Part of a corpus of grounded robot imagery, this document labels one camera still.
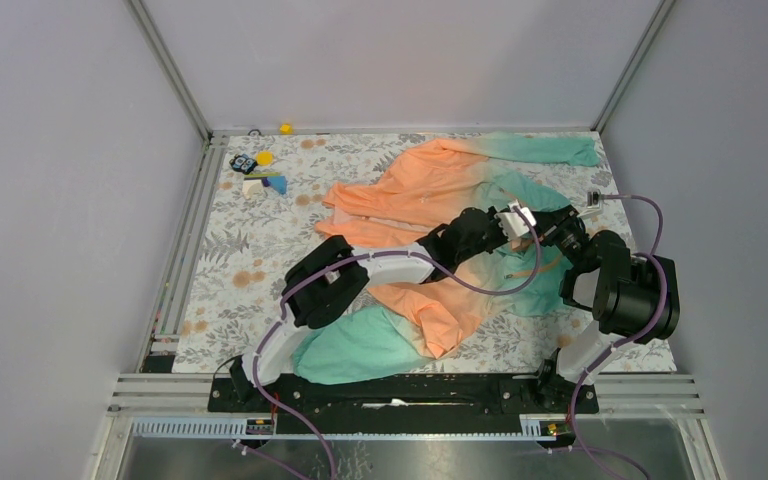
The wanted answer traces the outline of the orange and teal jacket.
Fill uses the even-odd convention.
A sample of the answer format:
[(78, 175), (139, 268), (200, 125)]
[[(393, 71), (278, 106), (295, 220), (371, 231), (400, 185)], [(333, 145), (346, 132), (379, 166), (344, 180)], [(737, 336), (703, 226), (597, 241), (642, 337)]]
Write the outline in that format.
[[(332, 213), (317, 230), (355, 246), (392, 248), (468, 207), (501, 209), (518, 201), (552, 211), (568, 205), (562, 194), (514, 171), (515, 162), (596, 167), (600, 157), (588, 137), (436, 138), (405, 150), (374, 184), (335, 184), (324, 199)], [(455, 278), (372, 287), (373, 305), (315, 330), (298, 347), (295, 373), (334, 385), (422, 367), (500, 313), (529, 317), (557, 309), (567, 267), (554, 247), (514, 252), (505, 245), (466, 261)]]

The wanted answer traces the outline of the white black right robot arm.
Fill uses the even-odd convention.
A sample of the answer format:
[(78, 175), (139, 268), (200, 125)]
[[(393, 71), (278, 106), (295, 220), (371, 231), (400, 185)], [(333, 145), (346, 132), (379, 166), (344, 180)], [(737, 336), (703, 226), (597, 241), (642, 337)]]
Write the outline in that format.
[(571, 264), (559, 288), (562, 302), (592, 316), (574, 341), (542, 362), (531, 389), (539, 407), (557, 412), (584, 401), (617, 354), (668, 339), (679, 322), (680, 297), (673, 260), (633, 254), (611, 230), (588, 234), (572, 206), (534, 217), (540, 244), (557, 248)]

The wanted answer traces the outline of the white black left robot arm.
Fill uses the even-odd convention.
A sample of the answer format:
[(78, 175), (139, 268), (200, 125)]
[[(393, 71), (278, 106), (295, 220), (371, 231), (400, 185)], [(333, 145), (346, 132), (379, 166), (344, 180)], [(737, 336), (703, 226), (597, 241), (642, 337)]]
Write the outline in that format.
[(344, 236), (328, 238), (285, 276), (279, 318), (251, 352), (231, 361), (232, 398), (248, 411), (269, 401), (270, 385), (315, 330), (336, 321), (369, 287), (427, 284), (455, 278), (473, 257), (528, 239), (540, 250), (535, 213), (517, 203), (507, 208), (467, 208), (418, 240), (401, 247), (366, 248)]

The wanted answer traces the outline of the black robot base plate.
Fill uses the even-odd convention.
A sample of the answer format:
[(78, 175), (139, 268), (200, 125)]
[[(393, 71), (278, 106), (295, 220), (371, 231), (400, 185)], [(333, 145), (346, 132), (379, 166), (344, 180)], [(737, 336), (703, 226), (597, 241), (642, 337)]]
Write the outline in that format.
[[(560, 391), (546, 389), (533, 375), (526, 374), (403, 374), (339, 385), (309, 382), (283, 374), (262, 388), (275, 400), (291, 408), (313, 414), (329, 407), (362, 406), (467, 406), (490, 413), (567, 414), (572, 387)], [(208, 411), (255, 413), (270, 411), (275, 405), (265, 398), (244, 374), (216, 378), (209, 389)], [(599, 403), (595, 388), (579, 391), (576, 412), (595, 414)]]

